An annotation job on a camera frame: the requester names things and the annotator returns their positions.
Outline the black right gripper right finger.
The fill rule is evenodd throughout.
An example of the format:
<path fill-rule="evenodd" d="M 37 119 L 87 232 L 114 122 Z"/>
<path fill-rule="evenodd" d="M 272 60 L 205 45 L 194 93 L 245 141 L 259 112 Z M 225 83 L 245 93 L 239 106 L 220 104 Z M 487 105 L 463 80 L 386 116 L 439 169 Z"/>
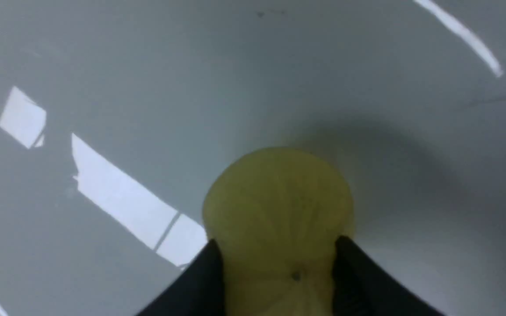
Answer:
<path fill-rule="evenodd" d="M 399 283 L 353 240 L 340 236 L 332 269 L 334 316 L 441 316 Z"/>

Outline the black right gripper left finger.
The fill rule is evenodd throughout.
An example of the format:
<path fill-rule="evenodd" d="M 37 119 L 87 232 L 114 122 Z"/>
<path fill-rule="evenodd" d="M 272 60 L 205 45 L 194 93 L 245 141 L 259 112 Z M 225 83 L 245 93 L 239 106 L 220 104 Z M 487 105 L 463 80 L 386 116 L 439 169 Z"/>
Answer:
<path fill-rule="evenodd" d="M 215 240 L 209 240 L 186 270 L 139 316 L 224 316 L 223 259 Z"/>

